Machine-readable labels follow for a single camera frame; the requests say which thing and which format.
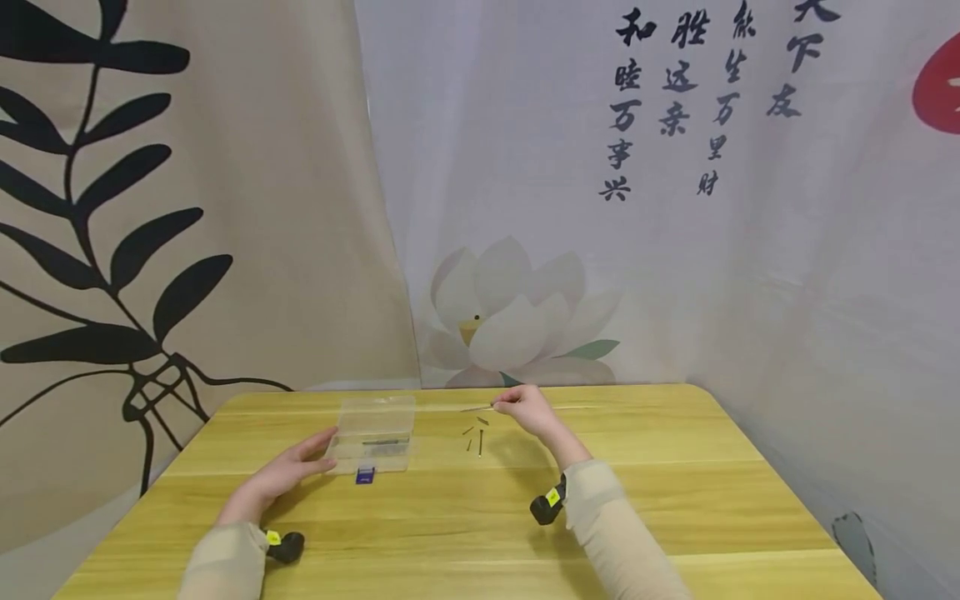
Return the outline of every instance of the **black leaf pattern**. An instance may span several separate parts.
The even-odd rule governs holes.
[[[94,62],[100,42],[27,0],[0,1],[0,57],[30,62]]]
[[[154,309],[154,334],[163,342],[170,330],[189,315],[227,274],[233,257],[210,256],[187,267],[160,294]]]
[[[69,360],[95,365],[126,365],[160,354],[159,345],[138,329],[89,324],[21,342],[0,352],[5,363]]]
[[[135,229],[113,251],[110,261],[110,285],[119,292],[127,287],[154,252],[200,220],[204,212],[186,208],[158,217]]]
[[[240,383],[267,385],[290,392],[277,381],[259,377],[213,377],[185,356],[169,352],[163,339],[184,317],[189,315],[213,291],[232,264],[229,255],[212,256],[190,266],[177,276],[160,295],[154,310],[151,334],[120,298],[120,291],[136,279],[150,257],[174,237],[196,223],[203,215],[199,208],[188,208],[164,215],[137,228],[117,246],[110,263],[110,280],[98,264],[90,239],[89,217],[97,207],[126,191],[153,172],[170,157],[170,148],[162,144],[146,146],[118,161],[91,183],[75,200],[74,164],[85,145],[127,132],[160,115],[170,105],[169,94],[150,94],[129,101],[87,129],[90,112],[97,98],[97,85],[103,69],[162,75],[179,73],[190,62],[190,53],[158,41],[112,43],[127,11],[127,0],[98,0],[101,12],[99,39],[79,32],[28,0],[0,0],[0,57],[32,62],[93,64],[86,92],[83,117],[77,127],[76,141],[67,144],[51,120],[20,94],[0,88],[0,108],[13,122],[0,121],[0,136],[51,154],[66,156],[63,162],[61,198],[40,183],[0,161],[0,189],[25,205],[47,214],[67,218],[86,262],[35,236],[12,226],[0,224],[0,235],[10,237],[26,250],[40,267],[65,285],[78,289],[97,288],[106,293],[124,318],[131,324],[102,324],[62,310],[41,299],[33,298],[0,280],[0,290],[26,301],[47,313],[82,326],[23,342],[0,352],[0,361],[33,363],[77,361],[94,364],[122,365],[70,375],[46,386],[12,412],[0,419],[0,427],[11,422],[42,398],[71,381],[112,374],[129,376],[132,387],[120,407],[125,422],[136,422],[143,430],[145,450],[141,470],[140,492],[146,492],[153,465],[155,436],[151,420],[181,448],[173,430],[161,417],[158,404],[171,397],[203,422],[209,414],[201,403],[194,376],[207,385],[222,386]],[[166,362],[154,371],[142,372],[136,364],[163,354]],[[173,381],[162,379],[168,371]],[[185,384],[187,392],[180,388]],[[142,405],[134,401],[142,398]]]
[[[5,223],[0,223],[0,233],[19,244],[41,269],[63,285],[75,290],[99,287],[100,281],[93,269],[56,246]]]
[[[80,195],[77,207],[83,218],[89,218],[90,214],[103,203],[150,175],[170,157],[170,154],[170,146],[152,144],[134,150],[121,158]]]
[[[0,86],[0,108],[13,123],[0,121],[0,135],[4,135],[35,150],[65,155],[69,146],[57,126],[42,110],[12,89]]]
[[[170,106],[170,94],[149,94],[117,108],[97,123],[80,140],[82,146],[119,135],[159,116]]]
[[[0,160],[0,189],[30,208],[58,217],[70,214],[70,204]]]
[[[160,41],[125,41],[104,48],[97,63],[118,71],[169,75],[186,68],[190,53],[185,48]]]
[[[127,13],[127,0],[100,0],[100,39],[110,41]]]

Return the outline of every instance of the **wood grain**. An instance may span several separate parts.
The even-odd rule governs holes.
[[[603,597],[563,518],[539,527],[527,511],[559,477],[539,443],[496,413],[460,412],[494,391],[432,390],[235,398],[57,598],[173,597],[193,545],[247,475],[334,424],[343,398],[390,394],[418,400],[409,470],[371,486],[318,478],[281,498],[267,521],[303,532],[307,549],[296,566],[269,566],[264,598]],[[686,385],[547,394],[613,465],[697,598],[878,598],[709,394]],[[466,451],[481,427],[482,457],[476,441]]]

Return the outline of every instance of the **curtain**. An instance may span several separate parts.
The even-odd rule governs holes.
[[[960,596],[960,7],[357,0],[428,387],[690,381]]]
[[[417,383],[350,2],[0,2],[0,579],[231,396]]]

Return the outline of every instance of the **right hand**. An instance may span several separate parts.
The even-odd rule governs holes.
[[[535,385],[518,385],[491,402],[493,410],[513,417],[520,427],[541,440],[564,429],[557,413]]]

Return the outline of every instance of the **white lotus petal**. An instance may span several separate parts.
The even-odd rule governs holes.
[[[607,385],[616,383],[613,371],[598,360],[562,356],[531,363],[506,372],[523,383],[535,385]]]
[[[417,335],[425,340],[420,349],[420,361],[429,367],[449,371],[466,369],[470,366],[470,354],[463,340],[430,325],[421,325]]]
[[[472,319],[474,315],[482,312],[473,288],[473,270],[476,263],[473,252],[460,252],[456,265],[449,269],[437,286],[434,299],[437,316],[446,330],[455,335],[459,335],[457,323]]]
[[[507,307],[530,277],[530,257],[513,236],[493,244],[477,258],[473,285],[483,309],[491,317]]]
[[[525,296],[488,318],[470,341],[470,361],[489,371],[526,365],[543,349],[546,319]]]
[[[450,377],[447,388],[502,388],[503,377],[500,373],[486,371],[473,366]]]
[[[557,256],[536,269],[527,282],[525,294],[534,306],[557,292],[564,295],[569,306],[576,306],[587,289],[587,274],[584,263],[573,252]]]
[[[592,342],[607,326],[613,311],[620,303],[623,293],[609,290],[595,296],[584,298],[566,326],[564,338],[554,350],[554,355],[566,354],[574,348]]]
[[[454,267],[460,263],[464,254],[473,256],[466,247],[455,250],[440,262],[440,266],[437,267],[437,271],[433,274],[433,281],[430,282],[430,301],[433,302],[434,308],[437,307],[437,292],[440,291],[441,284],[446,280],[446,277],[450,275]]]
[[[560,293],[544,300],[536,308],[543,314],[543,320],[546,323],[546,338],[543,340],[543,348],[537,353],[536,360],[539,360],[552,356],[553,350],[564,338],[566,324],[570,321],[570,309]]]

